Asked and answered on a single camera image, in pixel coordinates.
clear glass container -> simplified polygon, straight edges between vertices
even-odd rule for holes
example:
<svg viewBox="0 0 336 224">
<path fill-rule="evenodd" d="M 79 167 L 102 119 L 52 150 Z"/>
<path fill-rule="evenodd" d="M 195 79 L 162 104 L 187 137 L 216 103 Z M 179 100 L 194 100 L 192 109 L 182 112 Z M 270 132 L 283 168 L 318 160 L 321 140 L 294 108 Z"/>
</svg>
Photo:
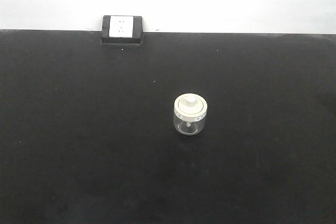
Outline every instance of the clear glass container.
<svg viewBox="0 0 336 224">
<path fill-rule="evenodd" d="M 174 103 L 174 126 L 184 135 L 195 135 L 205 125 L 207 103 L 197 94 L 183 94 Z"/>
<path fill-rule="evenodd" d="M 188 122 L 178 118 L 174 113 L 175 129 L 184 135 L 196 135 L 204 128 L 204 125 L 205 125 L 205 118 L 203 118 L 198 122 Z"/>
</svg>

outlet faceplate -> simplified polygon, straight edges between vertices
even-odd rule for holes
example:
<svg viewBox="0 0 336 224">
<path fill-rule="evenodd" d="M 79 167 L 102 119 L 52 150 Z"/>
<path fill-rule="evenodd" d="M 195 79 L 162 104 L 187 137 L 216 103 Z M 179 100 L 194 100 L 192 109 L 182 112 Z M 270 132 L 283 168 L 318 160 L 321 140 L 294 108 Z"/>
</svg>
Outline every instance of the outlet faceplate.
<svg viewBox="0 0 336 224">
<path fill-rule="evenodd" d="M 109 36 L 113 38 L 132 38 L 133 16 L 111 16 Z"/>
</svg>

wall socket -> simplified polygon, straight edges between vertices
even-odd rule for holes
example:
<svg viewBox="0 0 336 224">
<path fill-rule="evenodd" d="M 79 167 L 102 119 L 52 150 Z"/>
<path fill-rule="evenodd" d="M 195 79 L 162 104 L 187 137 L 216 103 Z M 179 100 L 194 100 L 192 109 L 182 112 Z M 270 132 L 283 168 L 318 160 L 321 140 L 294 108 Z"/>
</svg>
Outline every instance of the wall socket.
<svg viewBox="0 0 336 224">
<path fill-rule="evenodd" d="M 141 16 L 110 16 L 103 18 L 101 41 L 104 44 L 142 44 Z"/>
<path fill-rule="evenodd" d="M 114 38 L 132 38 L 133 16 L 111 16 L 109 36 Z"/>
</svg>

black surface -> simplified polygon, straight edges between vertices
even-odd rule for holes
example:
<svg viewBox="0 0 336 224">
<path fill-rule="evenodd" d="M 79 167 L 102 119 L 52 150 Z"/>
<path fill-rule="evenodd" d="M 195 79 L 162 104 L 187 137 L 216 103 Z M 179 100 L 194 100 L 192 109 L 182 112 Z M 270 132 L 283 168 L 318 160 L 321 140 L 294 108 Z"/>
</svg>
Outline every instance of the black surface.
<svg viewBox="0 0 336 224">
<path fill-rule="evenodd" d="M 102 22 L 101 42 L 104 44 L 141 44 L 143 39 L 142 17 L 133 16 L 132 38 L 110 37 L 111 15 L 105 15 Z"/>
<path fill-rule="evenodd" d="M 334 223 L 335 36 L 100 36 L 0 32 L 0 223 Z"/>
</svg>

white lid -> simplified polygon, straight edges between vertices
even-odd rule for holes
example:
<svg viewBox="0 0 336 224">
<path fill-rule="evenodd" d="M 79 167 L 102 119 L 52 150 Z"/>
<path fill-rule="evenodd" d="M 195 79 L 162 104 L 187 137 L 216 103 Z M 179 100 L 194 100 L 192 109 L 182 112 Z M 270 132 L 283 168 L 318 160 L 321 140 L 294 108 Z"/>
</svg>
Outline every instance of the white lid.
<svg viewBox="0 0 336 224">
<path fill-rule="evenodd" d="M 182 94 L 174 103 L 175 115 L 186 122 L 198 122 L 206 116 L 208 105 L 198 94 Z"/>
</svg>

